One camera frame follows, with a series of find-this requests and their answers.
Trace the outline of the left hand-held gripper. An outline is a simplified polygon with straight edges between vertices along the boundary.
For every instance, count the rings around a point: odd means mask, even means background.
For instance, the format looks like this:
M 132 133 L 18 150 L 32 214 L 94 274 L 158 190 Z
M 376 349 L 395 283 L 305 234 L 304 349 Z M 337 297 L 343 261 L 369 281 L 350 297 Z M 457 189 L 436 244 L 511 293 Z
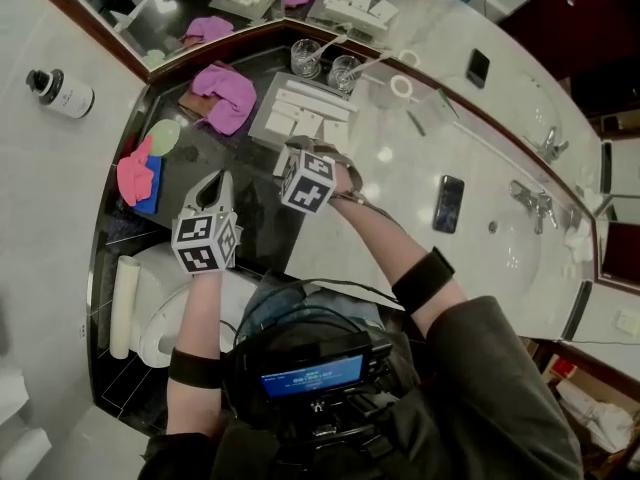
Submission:
M 172 232 L 172 249 L 183 271 L 234 268 L 242 229 L 233 212 L 232 173 L 218 170 L 202 178 L 187 193 L 183 209 Z

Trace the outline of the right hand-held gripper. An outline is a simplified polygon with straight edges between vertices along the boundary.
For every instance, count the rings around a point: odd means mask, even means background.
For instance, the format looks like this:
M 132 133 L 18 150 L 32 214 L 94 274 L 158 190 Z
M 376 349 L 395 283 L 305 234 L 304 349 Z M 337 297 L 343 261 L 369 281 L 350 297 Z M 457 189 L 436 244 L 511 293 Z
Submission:
M 349 172 L 356 190 L 362 187 L 362 178 L 353 162 L 335 146 L 308 136 L 294 136 L 285 142 L 283 169 L 280 175 L 280 201 L 304 214 L 317 214 L 329 202 L 338 185 L 336 166 Z

